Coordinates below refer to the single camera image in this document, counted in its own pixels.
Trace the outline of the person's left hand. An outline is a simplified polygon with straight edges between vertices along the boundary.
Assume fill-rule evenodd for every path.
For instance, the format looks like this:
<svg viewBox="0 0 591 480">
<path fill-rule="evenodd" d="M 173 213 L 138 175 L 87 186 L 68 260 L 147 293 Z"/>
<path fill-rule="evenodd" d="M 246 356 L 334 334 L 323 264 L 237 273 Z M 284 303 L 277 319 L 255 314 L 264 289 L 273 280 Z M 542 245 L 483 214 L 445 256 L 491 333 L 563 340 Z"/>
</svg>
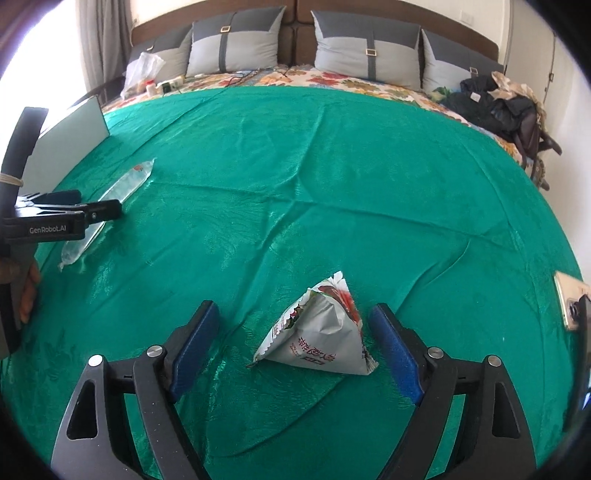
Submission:
<svg viewBox="0 0 591 480">
<path fill-rule="evenodd" d="M 0 266 L 0 284 L 8 285 L 14 281 L 23 279 L 23 288 L 21 294 L 18 296 L 19 303 L 16 312 L 18 319 L 27 324 L 30 320 L 31 313 L 37 297 L 37 287 L 41 281 L 41 274 L 37 261 L 31 260 L 26 273 L 21 275 L 21 265 L 9 258 L 1 259 Z"/>
</svg>

